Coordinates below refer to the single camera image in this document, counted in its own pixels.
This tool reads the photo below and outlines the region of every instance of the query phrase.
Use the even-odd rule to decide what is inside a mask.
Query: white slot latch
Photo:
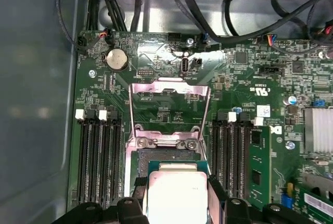
[[[107,114],[108,112],[106,110],[100,110],[98,112],[98,119],[101,121],[106,121],[107,120]]]
[[[235,122],[235,121],[237,121],[236,112],[228,112],[228,122]]]
[[[75,110],[75,118],[77,120],[84,120],[84,109]]]
[[[263,117],[255,117],[253,120],[253,125],[255,126],[264,126],[264,118]]]

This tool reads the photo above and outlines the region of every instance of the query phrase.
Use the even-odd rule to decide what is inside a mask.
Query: sticker
[[[270,126],[271,134],[282,134],[282,127],[281,126]]]
[[[257,117],[271,117],[270,105],[257,105]]]
[[[325,202],[317,200],[315,197],[312,197],[308,194],[304,194],[304,201],[308,203],[310,206],[313,206],[314,208],[322,211],[326,215],[333,217],[333,207],[326,204]]]

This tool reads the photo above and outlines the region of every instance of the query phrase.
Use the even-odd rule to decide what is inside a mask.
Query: aluminum heatsink
[[[305,151],[333,153],[333,109],[306,108]]]

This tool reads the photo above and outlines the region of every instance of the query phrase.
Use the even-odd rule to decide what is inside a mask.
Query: usb port
[[[182,58],[181,71],[183,73],[187,73],[188,72],[188,58],[187,57],[183,57]]]

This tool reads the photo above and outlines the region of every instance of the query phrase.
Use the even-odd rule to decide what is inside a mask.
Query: motherboard
[[[102,33],[83,31],[80,41]],[[333,197],[317,182],[333,177],[328,53],[287,55],[263,39],[222,46],[202,35],[110,32],[78,54],[68,210],[132,195],[151,160],[206,160],[230,197],[332,223]]]

